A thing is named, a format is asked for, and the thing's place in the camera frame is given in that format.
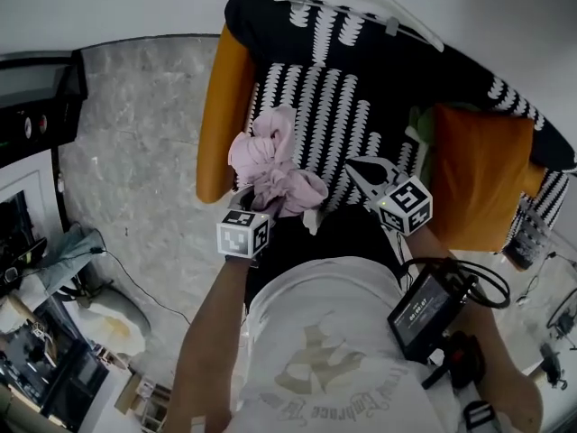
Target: electronic device with screen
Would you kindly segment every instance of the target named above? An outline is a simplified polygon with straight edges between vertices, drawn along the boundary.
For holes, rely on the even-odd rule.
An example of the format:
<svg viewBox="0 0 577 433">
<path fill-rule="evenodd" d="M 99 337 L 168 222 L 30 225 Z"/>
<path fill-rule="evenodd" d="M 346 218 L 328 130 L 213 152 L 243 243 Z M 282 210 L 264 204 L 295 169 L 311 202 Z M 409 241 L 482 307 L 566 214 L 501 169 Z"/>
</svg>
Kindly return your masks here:
<svg viewBox="0 0 577 433">
<path fill-rule="evenodd" d="M 406 359 L 425 364 L 478 281 L 446 258 L 426 264 L 388 321 Z"/>
</svg>

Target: black pants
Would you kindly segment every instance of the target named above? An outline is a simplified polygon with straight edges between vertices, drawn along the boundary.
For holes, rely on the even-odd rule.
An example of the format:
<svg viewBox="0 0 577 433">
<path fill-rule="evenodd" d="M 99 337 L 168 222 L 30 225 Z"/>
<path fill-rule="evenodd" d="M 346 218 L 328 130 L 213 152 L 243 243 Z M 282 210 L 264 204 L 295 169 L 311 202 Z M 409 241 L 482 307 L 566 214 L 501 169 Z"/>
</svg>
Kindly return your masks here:
<svg viewBox="0 0 577 433">
<path fill-rule="evenodd" d="M 362 206 L 345 206 L 329 214 L 316 235 L 300 216 L 280 218 L 259 268 L 249 270 L 244 304 L 248 309 L 261 289 L 283 272 L 311 260 L 358 256 L 387 266 L 396 277 L 400 264 L 376 215 Z"/>
</svg>

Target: crumpled pink garment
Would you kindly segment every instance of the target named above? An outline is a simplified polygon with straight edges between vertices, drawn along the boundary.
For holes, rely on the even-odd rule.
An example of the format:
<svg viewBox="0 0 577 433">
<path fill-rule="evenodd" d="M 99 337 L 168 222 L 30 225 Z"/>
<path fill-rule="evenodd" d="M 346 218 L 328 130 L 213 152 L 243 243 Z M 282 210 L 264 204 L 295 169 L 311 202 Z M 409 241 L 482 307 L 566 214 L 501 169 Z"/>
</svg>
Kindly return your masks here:
<svg viewBox="0 0 577 433">
<path fill-rule="evenodd" d="M 254 136 L 240 132 L 231 144 L 228 163 L 240 181 L 254 186 L 254 211 L 263 211 L 279 198 L 279 217 L 293 217 L 320 206 L 328 196 L 315 173 L 298 169 L 292 161 L 296 116 L 292 107 L 269 109 L 252 123 Z"/>
</svg>

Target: white t-shirt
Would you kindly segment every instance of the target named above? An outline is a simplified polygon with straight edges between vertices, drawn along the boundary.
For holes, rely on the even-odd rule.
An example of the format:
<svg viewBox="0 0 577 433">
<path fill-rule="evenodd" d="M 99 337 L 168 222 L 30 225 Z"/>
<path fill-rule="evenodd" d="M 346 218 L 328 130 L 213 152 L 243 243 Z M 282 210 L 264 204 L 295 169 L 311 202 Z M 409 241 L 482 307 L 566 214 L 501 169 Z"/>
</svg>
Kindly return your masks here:
<svg viewBox="0 0 577 433">
<path fill-rule="evenodd" d="M 448 377 L 425 391 L 433 368 L 405 360 L 391 334 L 400 297 L 388 268 L 358 257 L 303 263 L 268 284 L 251 304 L 247 380 L 226 431 L 463 429 Z"/>
</svg>

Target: tiled floor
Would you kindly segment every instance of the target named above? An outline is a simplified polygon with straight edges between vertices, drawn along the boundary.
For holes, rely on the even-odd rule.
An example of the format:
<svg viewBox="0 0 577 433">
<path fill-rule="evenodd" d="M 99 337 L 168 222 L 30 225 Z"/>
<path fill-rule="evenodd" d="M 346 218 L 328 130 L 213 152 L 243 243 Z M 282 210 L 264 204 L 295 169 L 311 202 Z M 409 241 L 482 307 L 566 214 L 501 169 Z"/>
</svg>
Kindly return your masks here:
<svg viewBox="0 0 577 433">
<path fill-rule="evenodd" d="M 90 97 L 77 140 L 60 151 L 70 217 L 100 229 L 108 249 L 133 278 L 188 318 L 194 317 L 223 261 L 215 251 L 215 222 L 225 203 L 207 207 L 195 196 L 198 134 L 216 45 L 213 38 L 178 37 L 84 51 Z M 538 269 L 519 273 L 500 255 L 460 256 L 503 275 L 513 300 Z M 97 269 L 114 279 L 151 322 L 147 350 L 134 358 L 134 365 L 171 386 L 186 322 L 139 292 L 112 260 L 99 259 Z M 520 364 L 528 364 L 547 338 L 545 322 L 575 287 L 575 277 L 567 262 L 549 260 L 530 301 L 497 313 Z M 241 350 L 236 388 L 244 362 Z M 574 368 L 577 379 L 577 363 Z M 553 392 L 546 398 L 548 414 L 574 397 L 577 380 L 573 385 L 572 394 Z"/>
</svg>

